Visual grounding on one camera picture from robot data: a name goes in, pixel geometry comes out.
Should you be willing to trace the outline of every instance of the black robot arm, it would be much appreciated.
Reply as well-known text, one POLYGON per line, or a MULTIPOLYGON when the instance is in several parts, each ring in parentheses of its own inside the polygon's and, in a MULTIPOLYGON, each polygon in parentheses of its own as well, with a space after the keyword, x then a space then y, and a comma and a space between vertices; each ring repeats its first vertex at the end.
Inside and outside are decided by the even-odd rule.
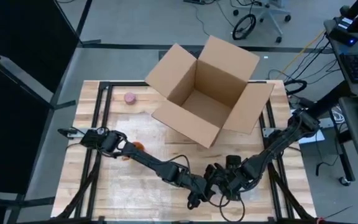
POLYGON ((119 131, 107 131, 99 134, 96 130, 88 130, 80 142, 85 147, 95 147, 102 155, 117 158, 127 156, 155 171, 164 182, 176 187, 190 190, 187 207, 198 207, 200 200, 207 202, 215 194, 208 189, 207 181, 200 175, 191 174, 189 168, 176 162, 162 162, 150 154, 136 148, 127 140, 127 136, 119 131))

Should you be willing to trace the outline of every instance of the cardboard box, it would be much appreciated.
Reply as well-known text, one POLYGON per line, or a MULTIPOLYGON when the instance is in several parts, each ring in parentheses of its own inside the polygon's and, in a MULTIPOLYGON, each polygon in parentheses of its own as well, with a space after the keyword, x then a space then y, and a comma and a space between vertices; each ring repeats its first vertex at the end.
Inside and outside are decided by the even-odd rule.
POLYGON ((222 128, 250 134, 273 90, 248 82, 258 61, 213 36, 198 60, 175 44, 145 79, 167 98, 152 116, 204 147, 222 128))

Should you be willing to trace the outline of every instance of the black curtain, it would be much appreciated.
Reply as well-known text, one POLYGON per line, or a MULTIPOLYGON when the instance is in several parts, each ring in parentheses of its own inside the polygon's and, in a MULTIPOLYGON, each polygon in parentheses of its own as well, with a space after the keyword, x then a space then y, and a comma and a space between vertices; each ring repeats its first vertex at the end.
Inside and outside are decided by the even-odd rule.
POLYGON ((54 0, 0 0, 0 54, 52 93, 78 41, 54 0))
POLYGON ((26 193, 48 111, 0 72, 0 192, 26 193))

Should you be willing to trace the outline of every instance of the gray floor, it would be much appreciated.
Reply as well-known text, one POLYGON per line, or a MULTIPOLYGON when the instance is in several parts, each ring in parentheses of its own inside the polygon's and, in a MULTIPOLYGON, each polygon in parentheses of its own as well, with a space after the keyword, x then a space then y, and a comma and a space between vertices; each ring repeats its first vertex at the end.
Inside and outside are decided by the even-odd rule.
MULTIPOLYGON (((281 23, 285 35, 280 47, 304 47, 323 30, 325 19, 337 15, 343 4, 352 2, 350 0, 330 0, 329 2, 288 0, 287 9, 291 10, 293 19, 287 24, 281 23)), ((220 4, 232 22, 238 20, 231 14, 232 9, 228 0, 220 1, 220 4)), ((77 26, 84 5, 85 0, 61 4, 73 27, 77 26)), ((200 19, 205 23, 205 29, 212 35, 237 45, 276 46, 274 40, 277 35, 271 29, 269 22, 258 25, 247 40, 235 42, 230 37, 232 28, 224 20, 216 4, 196 7, 200 19)), ((181 0, 94 0, 81 39, 101 39, 103 43, 112 44, 178 42, 179 44, 202 45, 207 36, 202 32, 201 24, 195 18, 195 8, 181 0)), ((293 53, 254 53, 261 56, 261 60, 252 79, 266 79, 270 69, 283 69, 296 55, 293 53)), ((321 55, 304 76, 319 70, 332 59, 332 55, 321 55)), ((157 50, 77 49, 68 69, 59 102, 78 99, 83 80, 142 80, 157 61, 157 50)), ((288 72, 293 71, 298 62, 299 60, 288 69, 288 72)), ((19 73, 18 76, 32 83, 32 80, 20 73, 17 67, 9 62, 6 63, 12 71, 19 73)), ((317 80, 323 74, 324 72, 319 73, 309 81, 317 80)), ((340 72, 332 73, 320 82, 310 85, 299 95, 318 100, 342 80, 340 72)), ((48 98, 41 87, 35 86, 34 88, 38 88, 39 92, 48 98)), ((30 185, 28 199, 55 195, 65 155, 64 148, 67 144, 67 140, 57 133, 57 129, 67 128, 72 124, 75 109, 71 107, 55 113, 30 185)), ((319 148, 324 154, 325 161, 333 161, 336 157, 334 134, 332 130, 324 133, 328 140, 321 142, 319 148)), ((315 144, 302 145, 301 149, 317 214, 325 217, 352 205, 352 208, 330 220, 358 223, 358 156, 353 144, 351 142, 346 144, 357 179, 350 187, 343 187, 337 181, 338 177, 343 176, 339 161, 334 167, 322 167, 320 176, 316 177, 314 168, 320 162, 320 158, 315 144)), ((48 219, 51 209, 52 206, 23 209, 19 221, 48 219)))

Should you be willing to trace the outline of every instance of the wooden table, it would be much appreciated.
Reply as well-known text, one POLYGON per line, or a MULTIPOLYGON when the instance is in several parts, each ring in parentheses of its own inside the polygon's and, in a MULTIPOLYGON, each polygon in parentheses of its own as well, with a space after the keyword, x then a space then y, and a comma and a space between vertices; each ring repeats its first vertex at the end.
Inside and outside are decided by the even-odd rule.
MULTIPOLYGON (((279 128, 285 128, 287 119, 290 117, 290 109, 283 82, 269 82, 275 84, 270 101, 276 125, 279 128)), ((91 126, 98 85, 99 81, 84 82, 73 123, 74 127, 88 128, 91 126)), ((146 152, 162 161, 179 154, 187 155, 191 171, 194 174, 203 175, 206 166, 214 162, 224 166, 227 155, 240 155, 245 159, 263 149, 259 124, 255 126, 250 135, 222 130, 216 144, 207 149, 151 117, 150 114, 165 100, 153 88, 115 86, 112 93, 107 125, 109 129, 126 133, 130 141, 140 141, 145 146, 146 152), (128 91, 137 95, 136 104, 125 104, 124 94, 128 91)), ((102 100, 98 126, 101 124, 104 101, 105 96, 102 100)), ((78 141, 79 139, 75 139, 69 144, 78 141)), ((295 143, 291 146, 299 148, 299 145, 295 143)), ((79 145, 67 149, 53 206, 53 217, 65 208, 79 188, 85 152, 86 149, 79 145)), ((315 216, 300 152, 288 148, 283 155, 283 161, 290 190, 307 212, 315 216)), ((182 159, 177 162, 185 164, 182 159)), ((267 217, 275 216, 269 185, 266 171, 260 184, 254 190, 242 194, 246 205, 244 221, 266 221, 267 217)), ((102 215, 106 217, 106 220, 122 221, 224 221, 219 209, 209 203, 202 203, 198 208, 188 210, 186 203, 189 193, 186 189, 179 189, 162 182, 154 171, 135 161, 104 157, 101 161, 93 220, 97 220, 102 215)), ((281 192, 279 193, 281 208, 285 216, 284 200, 281 192)), ((220 197, 215 195, 212 201, 219 203, 219 199, 220 197)), ((83 204, 83 216, 87 201, 88 194, 86 194, 83 204)), ((241 216, 242 206, 239 202, 231 202, 223 208, 223 212, 228 219, 237 220, 241 216)))

